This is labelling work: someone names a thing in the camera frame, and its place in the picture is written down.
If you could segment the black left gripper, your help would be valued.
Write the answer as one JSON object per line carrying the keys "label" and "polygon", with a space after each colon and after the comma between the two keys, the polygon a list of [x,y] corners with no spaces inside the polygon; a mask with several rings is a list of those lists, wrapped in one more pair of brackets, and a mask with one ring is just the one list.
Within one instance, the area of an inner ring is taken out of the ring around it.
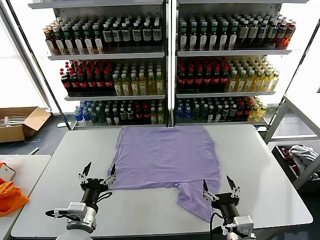
{"label": "black left gripper", "polygon": [[111,186],[116,180],[116,164],[114,163],[110,174],[104,179],[89,178],[87,179],[92,162],[90,161],[82,171],[78,174],[80,179],[80,187],[84,191],[81,202],[85,203],[89,208],[98,208],[97,202],[101,193],[108,190],[108,186]]}

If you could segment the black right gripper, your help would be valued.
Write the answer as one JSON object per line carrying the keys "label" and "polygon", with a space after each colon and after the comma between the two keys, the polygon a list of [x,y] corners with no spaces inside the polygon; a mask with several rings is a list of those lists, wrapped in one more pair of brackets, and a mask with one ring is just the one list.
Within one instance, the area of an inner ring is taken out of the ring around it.
{"label": "black right gripper", "polygon": [[239,216],[237,205],[240,201],[240,187],[236,186],[235,182],[226,175],[227,182],[230,186],[231,192],[213,194],[209,191],[205,179],[203,179],[202,196],[206,201],[212,201],[211,206],[214,209],[220,210],[224,220],[233,220],[234,217]]}

